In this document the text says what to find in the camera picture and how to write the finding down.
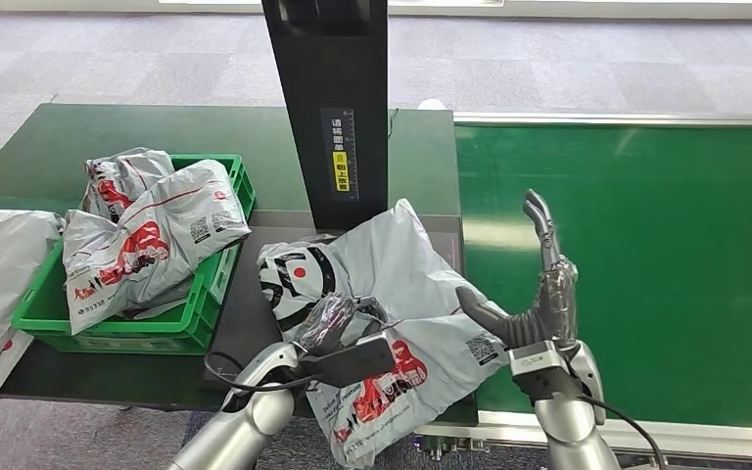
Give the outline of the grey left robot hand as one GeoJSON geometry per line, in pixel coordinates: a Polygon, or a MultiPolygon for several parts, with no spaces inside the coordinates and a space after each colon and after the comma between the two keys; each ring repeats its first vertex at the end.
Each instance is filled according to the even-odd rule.
{"type": "Polygon", "coordinates": [[[298,326],[293,342],[307,355],[324,356],[379,332],[387,323],[388,315],[375,297],[331,293],[298,326]]]}

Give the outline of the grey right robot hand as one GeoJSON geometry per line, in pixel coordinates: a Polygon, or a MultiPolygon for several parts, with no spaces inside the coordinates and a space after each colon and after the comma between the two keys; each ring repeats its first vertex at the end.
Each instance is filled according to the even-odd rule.
{"type": "Polygon", "coordinates": [[[525,312],[506,315],[491,308],[468,287],[455,294],[463,312],[508,348],[519,349],[551,341],[566,351],[578,342],[577,267],[562,254],[554,219],[546,200],[535,190],[526,191],[523,212],[535,226],[540,244],[542,271],[534,303],[525,312]]]}

